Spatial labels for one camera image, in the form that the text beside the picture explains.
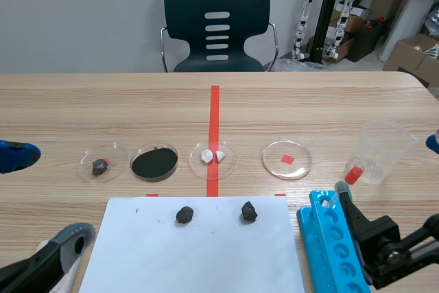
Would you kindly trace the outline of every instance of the chair leg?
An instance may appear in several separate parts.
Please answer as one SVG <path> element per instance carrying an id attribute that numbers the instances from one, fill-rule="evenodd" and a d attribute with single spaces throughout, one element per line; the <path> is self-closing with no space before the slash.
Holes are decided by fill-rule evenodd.
<path id="1" fill-rule="evenodd" d="M 165 41 L 163 39 L 163 32 L 167 30 L 167 27 L 162 27 L 162 30 L 160 31 L 160 41 L 161 41 L 161 51 L 162 51 L 162 63 L 163 68 L 165 69 L 165 72 L 167 72 L 166 67 L 166 60 L 165 60 Z"/>
<path id="2" fill-rule="evenodd" d="M 278 56 L 278 54 L 279 54 L 279 44 L 278 44 L 278 40 L 277 40 L 277 31 L 276 31 L 276 26 L 275 26 L 275 24 L 274 24 L 274 23 L 268 23 L 268 24 L 271 25 L 272 28 L 273 28 L 274 46 L 276 47 L 276 52 L 274 53 L 274 59 L 273 59 L 273 62 L 272 62 L 272 64 L 270 64 L 270 66 L 268 67 L 268 70 L 267 70 L 267 71 L 271 71 L 271 69 L 272 69 L 274 63 L 275 63 L 276 60 L 277 60 L 277 56 Z"/>

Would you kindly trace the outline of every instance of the floor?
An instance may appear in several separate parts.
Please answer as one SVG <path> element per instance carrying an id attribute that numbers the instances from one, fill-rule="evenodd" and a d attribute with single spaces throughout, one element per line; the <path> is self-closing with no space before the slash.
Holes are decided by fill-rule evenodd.
<path id="1" fill-rule="evenodd" d="M 332 70 L 337 71 L 382 71 L 384 63 L 378 60 L 378 53 L 380 47 L 374 50 L 371 54 L 362 58 L 358 62 L 351 62 L 350 60 L 344 59 L 337 64 L 326 63 Z M 427 89 L 433 96 L 439 101 L 439 88 L 428 88 Z"/>

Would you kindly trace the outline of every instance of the wooden table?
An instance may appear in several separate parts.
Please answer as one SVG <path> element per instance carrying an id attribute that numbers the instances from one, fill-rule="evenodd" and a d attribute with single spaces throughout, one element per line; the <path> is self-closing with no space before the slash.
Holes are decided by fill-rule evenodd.
<path id="1" fill-rule="evenodd" d="M 439 103 L 405 73 L 3 74 L 0 139 L 34 143 L 42 157 L 1 177 L 0 266 L 29 257 L 41 240 L 72 222 L 99 228 L 110 197 L 205 196 L 206 180 L 192 173 L 187 158 L 193 145 L 208 140 L 212 84 L 221 86 L 220 139 L 238 154 L 219 194 L 287 194 L 306 292 L 313 289 L 296 211 L 309 204 L 311 190 L 330 189 L 344 177 L 368 118 L 393 119 L 419 142 L 384 185 L 353 187 L 357 206 L 371 219 L 390 215 L 403 236 L 439 213 L 439 156 L 425 147 L 439 128 Z M 262 150 L 277 139 L 309 148 L 313 167 L 305 178 L 285 181 L 265 170 Z M 174 145 L 180 157 L 176 173 L 161 183 L 139 181 L 129 167 L 102 184 L 78 176 L 78 161 L 93 146 L 117 142 L 131 155 L 153 141 Z M 79 290 L 90 253 L 72 292 Z M 437 292 L 437 273 L 430 266 L 382 292 Z"/>

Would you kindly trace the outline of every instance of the clear plastic cup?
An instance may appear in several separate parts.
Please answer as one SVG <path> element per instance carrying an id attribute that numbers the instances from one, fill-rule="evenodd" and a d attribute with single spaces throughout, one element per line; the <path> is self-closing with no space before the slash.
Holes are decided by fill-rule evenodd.
<path id="1" fill-rule="evenodd" d="M 350 171 L 360 166 L 359 178 L 368 184 L 381 183 L 399 159 L 416 144 L 416 138 L 398 123 L 372 118 L 363 124 L 346 166 Z"/>

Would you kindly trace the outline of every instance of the blue rack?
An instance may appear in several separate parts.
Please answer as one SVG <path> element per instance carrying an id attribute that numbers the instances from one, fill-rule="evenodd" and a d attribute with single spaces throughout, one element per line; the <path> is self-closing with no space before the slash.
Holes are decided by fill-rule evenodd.
<path id="1" fill-rule="evenodd" d="M 312 191 L 297 218 L 316 293 L 370 293 L 335 191 Z"/>

